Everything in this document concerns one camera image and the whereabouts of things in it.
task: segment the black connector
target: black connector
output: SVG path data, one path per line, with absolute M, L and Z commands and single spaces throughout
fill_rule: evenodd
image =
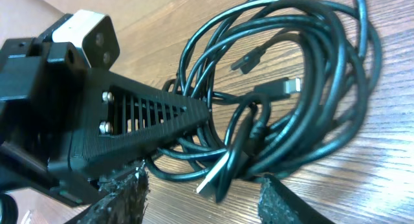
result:
M 265 53 L 266 50 L 261 49 L 261 47 L 256 47 L 234 62 L 230 68 L 233 71 L 240 69 L 241 73 L 248 74 L 256 65 L 260 63 L 260 57 L 262 57 Z
M 270 101 L 289 98 L 291 94 L 301 91 L 299 78 L 281 78 L 254 87 L 255 93 L 263 93 L 269 96 Z

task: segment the black cable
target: black cable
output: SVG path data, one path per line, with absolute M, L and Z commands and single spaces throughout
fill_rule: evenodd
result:
M 206 102 L 211 112 L 213 103 L 239 106 L 228 125 L 224 140 L 217 134 L 212 113 L 210 120 L 194 131 L 194 136 L 186 135 L 177 139 L 183 152 L 159 149 L 159 153 L 169 157 L 188 160 L 194 172 L 169 174 L 157 168 L 152 159 L 148 159 L 150 171 L 168 181 L 191 181 L 204 177 L 227 154 L 228 159 L 218 170 L 215 195 L 216 202 L 220 202 L 224 199 L 232 179 L 258 181 L 260 177 L 257 175 L 265 172 L 286 177 L 300 166 L 321 159 L 346 145 L 364 122 L 367 101 L 382 67 L 381 42 L 368 20 L 366 1 L 354 0 L 354 3 L 355 7 L 351 8 L 319 0 L 248 0 L 204 24 L 188 40 L 180 58 L 177 78 L 167 81 L 163 90 L 168 91 L 173 85 L 172 92 Z M 232 26 L 243 12 L 255 8 L 262 9 L 248 21 Z M 268 17 L 269 14 L 284 8 L 295 8 L 305 14 Z M 349 43 L 336 12 L 347 14 L 358 21 L 358 40 L 355 47 Z M 196 43 L 219 23 L 221 24 L 210 38 L 204 53 L 195 62 L 187 77 L 186 70 Z M 269 123 L 271 102 L 277 101 L 271 99 L 269 93 L 273 95 L 281 91 L 272 90 L 269 86 L 268 93 L 252 91 L 235 96 L 214 91 L 213 85 L 215 66 L 237 40 L 273 29 L 281 30 L 250 52 L 249 57 L 240 60 L 240 66 L 248 73 L 259 63 L 260 56 L 269 47 L 292 41 L 302 50 L 304 76 L 296 107 L 276 122 Z M 364 70 L 368 45 L 371 45 L 373 51 L 369 76 Z M 347 64 L 352 68 L 348 73 Z M 356 87 L 356 102 L 335 118 L 340 100 L 352 87 Z M 327 90 L 325 98 L 322 96 L 324 89 Z M 258 106 L 261 106 L 260 113 L 257 112 Z M 242 121 L 237 136 L 233 138 L 236 124 L 247 107 L 249 114 Z M 345 127 L 337 137 L 330 141 L 324 140 L 326 134 L 340 126 Z M 194 143 L 193 137 L 197 137 L 200 144 Z M 241 160 L 242 154 L 247 155 L 246 161 Z

